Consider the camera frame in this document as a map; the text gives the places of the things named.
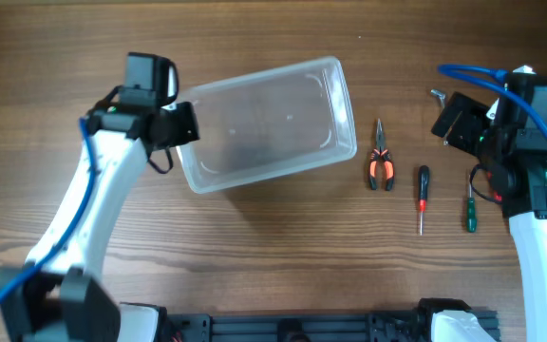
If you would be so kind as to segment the silver metal hex wrench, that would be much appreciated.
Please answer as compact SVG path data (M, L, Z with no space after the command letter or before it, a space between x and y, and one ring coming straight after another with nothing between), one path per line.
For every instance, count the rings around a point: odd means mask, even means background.
M431 89L430 93L439 101L441 109L444 109L446 106L446 94L438 89Z

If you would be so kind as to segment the black red screwdriver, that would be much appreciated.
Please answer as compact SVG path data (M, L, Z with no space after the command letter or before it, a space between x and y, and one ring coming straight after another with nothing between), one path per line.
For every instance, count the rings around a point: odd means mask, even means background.
M421 165L418 171L418 202L419 202L419 235L424 233L424 212L428 199L428 186L430 169L427 165Z

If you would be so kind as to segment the green handled screwdriver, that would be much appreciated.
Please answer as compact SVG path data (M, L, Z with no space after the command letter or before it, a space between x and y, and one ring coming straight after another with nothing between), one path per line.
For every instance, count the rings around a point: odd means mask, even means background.
M467 198L465 209L465 227L468 233L475 233L478 227L476 202L473 197L470 177L467 177Z

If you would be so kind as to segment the orange black needle-nose pliers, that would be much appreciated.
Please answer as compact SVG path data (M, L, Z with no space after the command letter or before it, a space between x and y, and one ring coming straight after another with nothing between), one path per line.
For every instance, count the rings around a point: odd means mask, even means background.
M375 131L375 147L370 153L368 165L368 184L371 190L376 190L377 186L377 167L382 165L385 169L384 188L386 191L391 191L395 182L395 169L391 154L387 149L386 137L383 123L380 119L377 120Z

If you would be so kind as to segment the clear plastic container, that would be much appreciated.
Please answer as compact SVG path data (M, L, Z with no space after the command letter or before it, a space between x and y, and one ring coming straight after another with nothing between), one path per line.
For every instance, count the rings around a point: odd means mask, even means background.
M357 138L341 62L327 56L183 90L199 138L178 147L190 188L217 192L352 159Z

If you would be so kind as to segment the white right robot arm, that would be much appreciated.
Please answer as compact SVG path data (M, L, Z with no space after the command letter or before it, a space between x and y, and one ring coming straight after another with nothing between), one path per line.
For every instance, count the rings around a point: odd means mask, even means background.
M486 106L454 94L432 132L477 158L500 206L519 257L526 337L547 341L547 76L440 65L448 76L497 93Z

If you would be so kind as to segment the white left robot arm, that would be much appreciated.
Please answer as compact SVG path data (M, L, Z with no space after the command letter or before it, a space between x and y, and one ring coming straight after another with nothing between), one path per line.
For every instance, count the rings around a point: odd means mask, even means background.
M108 242L151 156L198 140L175 64L131 52L121 85L79 120L82 154L59 209L20 267L0 268L0 313L12 341L180 341L162 306L112 299L101 282Z

